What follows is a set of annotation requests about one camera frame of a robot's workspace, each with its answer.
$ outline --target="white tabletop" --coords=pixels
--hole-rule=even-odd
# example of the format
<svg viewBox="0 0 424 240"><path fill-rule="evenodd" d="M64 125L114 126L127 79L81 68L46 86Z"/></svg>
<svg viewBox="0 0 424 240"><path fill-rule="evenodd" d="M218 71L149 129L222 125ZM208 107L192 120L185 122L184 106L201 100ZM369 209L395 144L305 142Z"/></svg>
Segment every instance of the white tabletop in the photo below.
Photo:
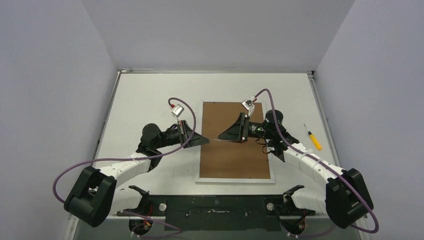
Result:
<svg viewBox="0 0 424 240"><path fill-rule="evenodd" d="M305 73L126 73L117 85L106 127L100 141L98 158L126 158L140 142L142 129L155 123L162 131L174 123L168 98L178 97L197 112L204 101L241 102L263 88L271 90L275 108L283 115L283 126L306 147L315 149L303 123L320 141L322 150L314 152L335 164L313 90ZM269 104L263 93L258 101ZM186 109L181 120L192 127ZM201 125L196 132L201 133ZM161 148L162 153L177 146ZM181 149L162 158L158 167L141 174L125 185L136 185L153 195L265 195L282 194L296 185L324 191L312 179L276 157L273 161L275 184L196 184L200 147ZM98 162L103 167L110 162Z"/></svg>

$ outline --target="robotic arm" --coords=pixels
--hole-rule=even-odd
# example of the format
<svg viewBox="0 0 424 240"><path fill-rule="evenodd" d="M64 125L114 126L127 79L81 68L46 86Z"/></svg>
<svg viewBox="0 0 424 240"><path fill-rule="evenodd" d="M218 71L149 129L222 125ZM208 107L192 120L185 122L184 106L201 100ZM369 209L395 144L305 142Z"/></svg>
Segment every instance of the robotic arm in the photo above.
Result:
<svg viewBox="0 0 424 240"><path fill-rule="evenodd" d="M242 102L248 114L241 112L237 121L221 133L218 138L235 143L244 143L248 138L264 139L267 147L272 149L270 153L283 162L298 168L325 189L324 194L300 185L295 186L283 195L285 207L292 211L307 209L326 214L337 226L343 229L368 213L365 206L349 190L346 184L333 172L323 167L323 165L326 165L346 179L362 196L368 206L371 209L374 208L361 173L356 169L346 171L341 167L334 166L320 159L315 154L309 154L308 149L284 128L282 125L283 114L280 111L275 110L275 118L273 111L270 110L265 114L265 120L263 122L250 122L250 115L253 113L253 102L255 100L256 98L253 96L249 100ZM277 131L277 126L287 143L295 149L304 152L304 154L295 151L282 140ZM310 156L319 159L321 164Z"/></svg>
<svg viewBox="0 0 424 240"><path fill-rule="evenodd" d="M177 105L173 110L176 109L179 113L173 115L178 121L182 107ZM97 227L110 213L137 208L142 198L148 196L148 192L136 186L125 187L122 184L156 168L162 159L159 148L183 145L191 134L193 136L184 148L210 142L209 139L193 132L185 120L177 123L166 131L161 131L154 123L147 124L142 130L137 150L130 156L133 161L121 161L99 169L92 166L84 168L66 198L64 209L90 226ZM146 156L158 157L135 160Z"/></svg>

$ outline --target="metal screw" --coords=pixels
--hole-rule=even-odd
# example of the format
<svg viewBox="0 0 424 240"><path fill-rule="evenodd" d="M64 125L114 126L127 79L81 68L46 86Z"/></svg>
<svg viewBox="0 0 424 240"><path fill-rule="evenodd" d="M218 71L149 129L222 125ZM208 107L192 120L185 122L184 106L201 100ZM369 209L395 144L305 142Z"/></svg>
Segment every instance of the metal screw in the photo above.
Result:
<svg viewBox="0 0 424 240"><path fill-rule="evenodd" d="M268 209L269 211L274 210L274 204L273 204L272 202L268 203L268 204L266 205L266 209Z"/></svg>
<svg viewBox="0 0 424 240"><path fill-rule="evenodd" d="M165 211L167 209L167 205L165 203L159 204L159 211Z"/></svg>

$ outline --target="cork board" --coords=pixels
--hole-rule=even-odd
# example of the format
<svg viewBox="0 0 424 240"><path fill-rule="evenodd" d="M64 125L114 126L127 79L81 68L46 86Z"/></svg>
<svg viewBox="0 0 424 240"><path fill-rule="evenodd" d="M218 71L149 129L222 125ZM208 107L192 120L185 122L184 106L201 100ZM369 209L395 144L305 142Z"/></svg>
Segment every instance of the cork board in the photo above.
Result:
<svg viewBox="0 0 424 240"><path fill-rule="evenodd" d="M200 178L270 179L268 155L262 145L249 138L246 143L218 141L218 135L229 128L241 112L240 102L203 102L201 134L210 139L201 146ZM255 103L250 121L264 121L262 103Z"/></svg>

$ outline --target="gray wall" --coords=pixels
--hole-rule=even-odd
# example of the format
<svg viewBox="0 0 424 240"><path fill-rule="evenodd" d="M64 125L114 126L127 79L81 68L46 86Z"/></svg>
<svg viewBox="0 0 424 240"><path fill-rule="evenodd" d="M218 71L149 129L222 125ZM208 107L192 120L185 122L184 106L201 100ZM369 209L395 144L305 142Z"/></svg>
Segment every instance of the gray wall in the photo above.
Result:
<svg viewBox="0 0 424 240"><path fill-rule="evenodd" d="M356 0L315 73L340 162L374 201L374 240L424 238L423 9Z"/></svg>
<svg viewBox="0 0 424 240"><path fill-rule="evenodd" d="M62 238L69 214L52 183L93 157L116 74L79 0L2 1L0 239Z"/></svg>
<svg viewBox="0 0 424 240"><path fill-rule="evenodd" d="M119 69L314 70L354 0L82 0Z"/></svg>

